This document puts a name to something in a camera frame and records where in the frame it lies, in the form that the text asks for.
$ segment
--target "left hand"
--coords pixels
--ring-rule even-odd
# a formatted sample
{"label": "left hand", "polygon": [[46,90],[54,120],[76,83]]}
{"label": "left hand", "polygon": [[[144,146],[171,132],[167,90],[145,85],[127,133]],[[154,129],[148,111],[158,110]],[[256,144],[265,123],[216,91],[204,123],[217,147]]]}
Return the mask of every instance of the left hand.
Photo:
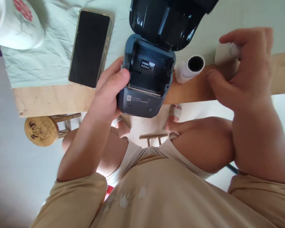
{"label": "left hand", "polygon": [[112,122],[121,111],[117,108],[116,95],[127,85],[130,73],[127,69],[120,69],[124,57],[119,57],[100,76],[95,97],[90,106],[94,118],[100,122]]}

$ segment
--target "hand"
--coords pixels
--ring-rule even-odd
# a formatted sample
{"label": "hand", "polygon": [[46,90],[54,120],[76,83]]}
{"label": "hand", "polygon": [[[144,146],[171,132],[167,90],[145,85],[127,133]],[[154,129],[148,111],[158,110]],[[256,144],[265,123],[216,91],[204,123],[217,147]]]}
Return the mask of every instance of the hand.
{"label": "hand", "polygon": [[121,111],[117,108],[116,95],[127,85],[130,73],[127,69],[120,69],[123,57],[119,57],[100,76],[94,100],[89,112],[100,122],[112,122]]}
{"label": "hand", "polygon": [[242,46],[236,76],[227,82],[217,70],[208,72],[208,81],[217,100],[235,110],[246,110],[271,103],[271,28],[243,28],[222,36],[221,43]]}

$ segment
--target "stool seat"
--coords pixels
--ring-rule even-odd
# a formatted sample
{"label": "stool seat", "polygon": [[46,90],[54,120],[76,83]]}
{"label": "stool seat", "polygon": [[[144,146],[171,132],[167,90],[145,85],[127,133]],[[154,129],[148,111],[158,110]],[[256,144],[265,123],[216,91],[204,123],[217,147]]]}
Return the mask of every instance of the stool seat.
{"label": "stool seat", "polygon": [[29,140],[37,146],[50,146],[59,138],[58,125],[49,116],[27,118],[24,131]]}

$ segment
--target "light green cloth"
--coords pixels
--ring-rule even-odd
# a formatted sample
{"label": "light green cloth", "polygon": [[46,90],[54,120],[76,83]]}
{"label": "light green cloth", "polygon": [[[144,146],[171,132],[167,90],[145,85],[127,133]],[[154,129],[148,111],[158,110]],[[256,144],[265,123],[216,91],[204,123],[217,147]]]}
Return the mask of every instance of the light green cloth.
{"label": "light green cloth", "polygon": [[[81,8],[107,13],[114,20],[105,68],[124,54],[125,43],[133,33],[129,25],[131,0],[28,1],[43,24],[46,37],[43,45],[36,49],[2,47],[13,88],[69,83],[67,78]],[[219,0],[214,10],[202,19],[190,44],[176,52],[176,61],[201,54],[207,65],[213,64],[221,35],[236,28],[254,26],[273,27],[273,53],[285,52],[285,0]]]}

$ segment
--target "wooden stool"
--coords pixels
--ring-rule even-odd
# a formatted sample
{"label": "wooden stool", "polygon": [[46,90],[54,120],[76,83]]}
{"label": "wooden stool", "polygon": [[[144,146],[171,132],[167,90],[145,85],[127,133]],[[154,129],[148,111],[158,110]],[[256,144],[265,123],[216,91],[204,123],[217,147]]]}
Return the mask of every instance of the wooden stool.
{"label": "wooden stool", "polygon": [[158,138],[159,145],[161,145],[161,144],[162,144],[161,138],[167,137],[167,136],[168,136],[167,134],[163,134],[163,135],[150,135],[150,136],[140,136],[139,139],[140,139],[140,140],[142,140],[142,139],[147,139],[148,146],[150,146],[150,139],[151,139],[151,138]]}
{"label": "wooden stool", "polygon": [[[30,141],[37,146],[50,146],[57,139],[63,138],[71,129],[71,119],[80,117],[81,113],[73,115],[55,115],[29,117],[24,124],[24,131]],[[59,130],[57,123],[65,121],[66,129]]]}

